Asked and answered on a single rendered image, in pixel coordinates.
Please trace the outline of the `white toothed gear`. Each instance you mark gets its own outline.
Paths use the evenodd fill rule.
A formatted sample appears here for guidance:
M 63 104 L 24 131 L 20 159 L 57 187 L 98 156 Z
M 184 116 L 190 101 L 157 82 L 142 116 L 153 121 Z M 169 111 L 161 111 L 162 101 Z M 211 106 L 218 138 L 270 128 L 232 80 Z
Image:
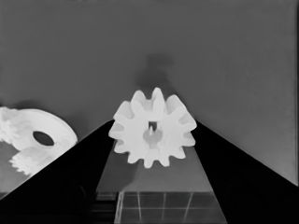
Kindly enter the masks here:
M 53 160 L 53 155 L 47 150 L 28 147 L 14 155 L 9 162 L 18 172 L 25 175 L 35 175 Z
M 194 118 L 175 94 L 164 99 L 160 88 L 149 99 L 136 91 L 130 101 L 120 104 L 113 119 L 108 135 L 117 141 L 114 151 L 127 153 L 128 163 L 142 160 L 146 169 L 156 161 L 169 167 L 171 157 L 183 160 L 183 148 L 195 145 Z
M 17 129 L 14 126 L 14 119 L 19 116 L 17 109 L 5 106 L 0 107 L 0 142 L 12 144 L 18 137 Z

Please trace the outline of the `white round carrier with pins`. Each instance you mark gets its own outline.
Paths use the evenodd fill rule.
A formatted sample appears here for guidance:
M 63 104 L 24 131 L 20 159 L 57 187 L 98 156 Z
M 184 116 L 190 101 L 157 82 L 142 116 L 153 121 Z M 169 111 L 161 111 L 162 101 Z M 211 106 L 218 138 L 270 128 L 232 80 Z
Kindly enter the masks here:
M 11 144 L 18 153 L 28 147 L 36 147 L 47 150 L 54 157 L 62 156 L 73 147 L 77 141 L 77 135 L 73 129 L 59 117 L 40 109 L 17 109 L 19 116 L 14 119 L 18 137 Z M 52 140 L 52 146 L 45 146 L 34 139 L 35 132 L 47 134 Z

